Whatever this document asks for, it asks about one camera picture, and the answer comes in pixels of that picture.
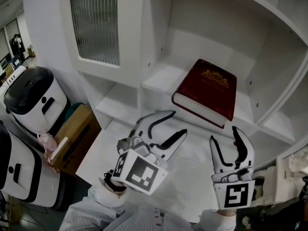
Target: red book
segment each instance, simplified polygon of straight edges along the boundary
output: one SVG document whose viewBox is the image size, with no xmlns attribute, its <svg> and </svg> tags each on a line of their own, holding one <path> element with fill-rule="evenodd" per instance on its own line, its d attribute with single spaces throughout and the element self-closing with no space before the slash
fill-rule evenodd
<svg viewBox="0 0 308 231">
<path fill-rule="evenodd" d="M 223 128 L 232 121 L 236 77 L 220 67 L 199 59 L 172 95 L 182 109 Z"/>
</svg>

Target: human arm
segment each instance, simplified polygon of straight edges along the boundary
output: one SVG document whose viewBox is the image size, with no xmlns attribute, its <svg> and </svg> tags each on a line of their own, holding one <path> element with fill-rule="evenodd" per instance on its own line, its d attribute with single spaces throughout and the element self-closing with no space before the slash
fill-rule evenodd
<svg viewBox="0 0 308 231">
<path fill-rule="evenodd" d="M 123 211 L 127 192 L 120 195 L 110 192 L 101 180 L 89 189 L 88 197 L 67 210 L 60 231 L 98 231 L 105 229 Z"/>
</svg>

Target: white wall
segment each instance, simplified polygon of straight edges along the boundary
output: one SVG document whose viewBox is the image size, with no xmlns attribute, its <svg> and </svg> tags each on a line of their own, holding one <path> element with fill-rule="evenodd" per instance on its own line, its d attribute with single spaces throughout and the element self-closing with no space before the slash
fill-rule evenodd
<svg viewBox="0 0 308 231">
<path fill-rule="evenodd" d="M 24 11 L 38 66 L 53 72 L 73 103 L 88 103 L 79 73 L 68 56 L 58 0 L 24 0 Z"/>
<path fill-rule="evenodd" d="M 6 42 L 4 29 L 0 29 L 0 61 L 10 53 L 8 44 Z"/>
<path fill-rule="evenodd" d="M 6 27 L 6 31 L 7 31 L 9 40 L 13 39 L 15 34 L 19 34 L 19 30 L 18 30 L 18 25 L 17 25 L 17 20 L 16 19 L 12 20 L 5 27 Z"/>
<path fill-rule="evenodd" d="M 28 33 L 28 28 L 27 28 L 24 12 L 22 12 L 21 14 L 17 16 L 17 23 L 18 23 L 21 40 L 24 43 L 25 50 L 27 50 L 27 48 L 31 45 L 31 40 L 30 40 L 30 36 Z"/>
</svg>

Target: pink bag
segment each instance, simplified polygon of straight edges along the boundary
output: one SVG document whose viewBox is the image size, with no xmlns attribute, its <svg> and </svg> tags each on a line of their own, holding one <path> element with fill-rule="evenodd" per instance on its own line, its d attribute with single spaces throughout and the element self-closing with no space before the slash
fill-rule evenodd
<svg viewBox="0 0 308 231">
<path fill-rule="evenodd" d="M 57 142 L 49 133 L 37 133 L 38 141 L 44 146 L 46 152 L 52 153 L 57 149 Z"/>
</svg>

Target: gold emblem on book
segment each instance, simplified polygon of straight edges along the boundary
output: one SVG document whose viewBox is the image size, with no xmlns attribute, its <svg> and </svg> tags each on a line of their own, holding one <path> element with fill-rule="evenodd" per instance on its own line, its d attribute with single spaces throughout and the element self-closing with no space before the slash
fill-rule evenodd
<svg viewBox="0 0 308 231">
<path fill-rule="evenodd" d="M 205 78 L 208 78 L 210 80 L 212 80 L 213 82 L 224 86 L 226 88 L 229 88 L 227 79 L 223 78 L 221 74 L 219 74 L 218 72 L 211 72 L 208 69 L 206 71 L 203 71 L 203 73 L 201 74 L 202 76 L 204 76 Z"/>
</svg>

